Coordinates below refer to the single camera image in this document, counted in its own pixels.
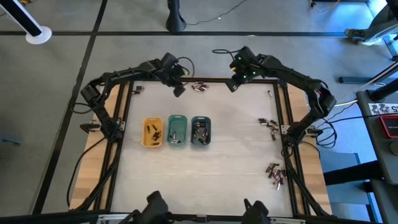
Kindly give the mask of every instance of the table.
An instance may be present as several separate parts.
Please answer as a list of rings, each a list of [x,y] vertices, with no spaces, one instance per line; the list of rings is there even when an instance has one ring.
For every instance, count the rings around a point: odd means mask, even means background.
[[[375,105],[375,102],[369,99],[368,93],[366,91],[359,91],[356,96],[362,115],[373,115],[371,105]],[[395,93],[388,96],[383,104],[396,104],[397,102],[398,94]],[[377,160],[360,164],[358,166],[327,172],[325,173],[327,185],[341,184],[354,180],[381,178],[385,178],[388,184],[398,184],[398,156],[395,156],[389,149],[390,144],[394,140],[386,139],[381,129],[382,127],[378,116],[364,118],[364,121],[366,128],[368,129],[369,137],[371,138]]]
[[[301,90],[290,86],[285,91],[282,87],[277,87],[278,91],[275,94],[275,97],[279,97],[281,99],[281,109],[282,109],[282,116],[286,121],[288,118],[288,110],[286,107],[286,103],[284,100],[284,94],[289,92],[290,102],[294,102],[291,104],[291,109],[293,113],[293,119],[298,121],[302,119],[302,117],[307,114],[308,108],[306,106],[306,101],[304,94]],[[126,113],[128,113],[129,107],[126,105],[129,104],[129,97],[128,92],[132,90],[131,85],[124,85],[124,86],[117,86],[115,87],[112,92],[111,96],[108,98],[106,102],[106,108],[110,114],[117,111],[116,114],[120,117],[125,117]],[[102,134],[100,132],[92,132],[88,136],[86,148],[91,146],[94,142],[102,138]],[[315,144],[314,139],[305,138],[306,141]],[[116,152],[116,144],[108,144],[108,147],[111,148],[109,155],[106,155],[106,147],[107,143],[102,142],[101,144],[97,145],[98,149],[94,149],[91,153],[87,154],[86,157],[82,160],[80,170],[78,172],[78,177],[76,180],[76,186],[73,191],[71,208],[75,208],[79,206],[79,204],[84,201],[85,197],[92,191],[94,186],[96,185],[97,181],[100,178],[101,168],[103,166],[104,158],[106,161],[111,161],[115,152]],[[331,213],[331,208],[328,200],[328,195],[325,187],[325,183],[323,180],[323,172],[320,165],[318,152],[314,150],[311,146],[307,146],[301,144],[299,146],[300,152],[300,161],[302,163],[302,170],[303,176],[305,178],[305,182],[307,183],[306,186],[311,191],[317,202],[323,207],[324,210]],[[114,188],[114,180],[116,177],[113,175],[108,183],[106,184],[103,193],[101,194],[100,200],[95,205],[92,205],[92,208],[108,208],[107,204],[113,200],[113,194],[108,194],[108,190],[112,193]],[[294,187],[295,189],[295,200],[297,201],[297,211],[299,213],[304,213],[304,205],[301,193],[297,186]]]

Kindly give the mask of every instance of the white table surface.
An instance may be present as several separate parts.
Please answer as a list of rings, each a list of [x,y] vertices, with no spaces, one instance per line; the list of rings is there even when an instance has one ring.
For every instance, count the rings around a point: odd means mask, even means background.
[[[243,215],[243,199],[260,200],[270,216],[291,217],[287,181],[276,191],[265,170],[269,163],[284,165],[282,143],[271,139],[270,130],[258,118],[277,121],[274,89],[269,84],[247,84],[231,93],[224,83],[207,83],[200,93],[186,86],[179,98],[160,82],[144,85],[133,95],[126,123],[112,211],[143,210],[146,197],[159,190],[175,214]],[[141,145],[142,121],[157,116],[164,121],[171,114],[188,118],[187,141],[182,147],[167,143],[159,148]],[[194,116],[211,119],[211,143],[205,148],[190,143],[190,120]]]

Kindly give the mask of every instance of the white stand base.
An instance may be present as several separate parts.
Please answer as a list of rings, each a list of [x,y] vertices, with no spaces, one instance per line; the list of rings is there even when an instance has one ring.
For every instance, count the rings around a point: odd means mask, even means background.
[[[50,28],[42,26],[42,33],[36,37],[31,36],[30,34],[26,34],[26,41],[30,44],[43,44],[48,41],[52,35],[52,31]]]

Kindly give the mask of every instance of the gray floor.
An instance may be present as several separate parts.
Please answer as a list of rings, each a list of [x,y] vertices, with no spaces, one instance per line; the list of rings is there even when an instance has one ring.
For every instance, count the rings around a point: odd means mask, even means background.
[[[188,22],[195,22],[222,13],[237,2],[182,1],[182,13]],[[91,31],[100,4],[101,0],[37,0],[28,5],[27,10],[53,30]],[[319,8],[328,6],[329,3],[318,4]],[[109,0],[100,30],[163,31],[166,18],[165,1]],[[365,28],[371,20],[371,13],[363,3],[339,4],[334,10],[320,14],[310,10],[306,0],[249,0],[220,20],[187,27],[187,30],[343,32],[347,27]],[[2,30],[19,28],[7,17],[0,17]],[[0,145],[0,216],[30,212],[88,39],[52,37],[44,45],[33,46],[27,44],[23,36],[0,35],[0,103],[3,105],[0,131],[23,141],[21,146]],[[198,77],[230,77],[230,58],[211,54],[211,49],[233,50],[244,45],[256,53],[274,55],[284,65],[306,75],[321,78],[340,101],[354,98],[352,91],[358,86],[338,84],[337,77],[372,77],[391,64],[385,45],[360,47],[345,39],[328,37],[97,37],[83,84],[103,72],[133,67],[166,52],[190,57]],[[353,106],[337,118],[359,114],[358,107]],[[67,210],[67,184],[86,140],[86,134],[78,125],[90,118],[91,114],[72,116],[44,212]],[[335,126],[338,144],[333,149],[320,150],[357,152],[361,162],[375,159],[361,119]]]

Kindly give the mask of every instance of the orange bin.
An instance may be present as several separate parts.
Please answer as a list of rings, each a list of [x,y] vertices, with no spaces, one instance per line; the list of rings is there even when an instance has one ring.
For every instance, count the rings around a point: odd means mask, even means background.
[[[159,147],[163,142],[163,121],[161,118],[145,118],[142,127],[142,142],[145,147]]]

